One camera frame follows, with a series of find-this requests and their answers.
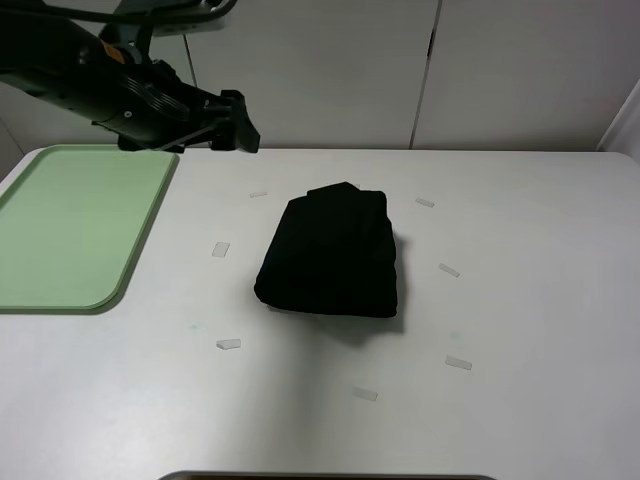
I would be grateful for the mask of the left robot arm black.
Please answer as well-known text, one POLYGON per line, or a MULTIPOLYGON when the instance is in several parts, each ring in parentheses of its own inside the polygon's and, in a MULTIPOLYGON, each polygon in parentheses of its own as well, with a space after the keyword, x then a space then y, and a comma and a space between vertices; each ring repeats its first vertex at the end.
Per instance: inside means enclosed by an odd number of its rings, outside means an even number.
POLYGON ((123 151, 255 153, 260 135, 236 90, 208 93, 149 56, 155 34, 217 24, 232 1, 121 1, 112 13, 1 4, 1 81, 118 137, 123 151))

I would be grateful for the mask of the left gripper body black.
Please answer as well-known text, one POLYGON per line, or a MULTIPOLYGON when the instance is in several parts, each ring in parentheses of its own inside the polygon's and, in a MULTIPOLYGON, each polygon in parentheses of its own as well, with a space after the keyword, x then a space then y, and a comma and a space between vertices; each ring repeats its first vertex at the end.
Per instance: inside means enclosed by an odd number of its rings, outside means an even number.
POLYGON ((128 65, 110 78, 107 111, 92 124, 118 137, 124 151, 182 153, 189 145, 225 144, 225 99, 182 82, 158 65, 128 65))

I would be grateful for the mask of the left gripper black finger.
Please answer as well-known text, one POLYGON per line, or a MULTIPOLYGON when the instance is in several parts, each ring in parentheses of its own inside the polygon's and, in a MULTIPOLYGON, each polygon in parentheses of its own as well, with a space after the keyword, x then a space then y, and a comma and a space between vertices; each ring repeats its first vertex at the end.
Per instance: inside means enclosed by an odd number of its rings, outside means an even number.
POLYGON ((209 139, 211 150, 258 152, 261 136, 249 118, 243 94, 237 90, 222 90, 209 113, 214 119, 209 139))

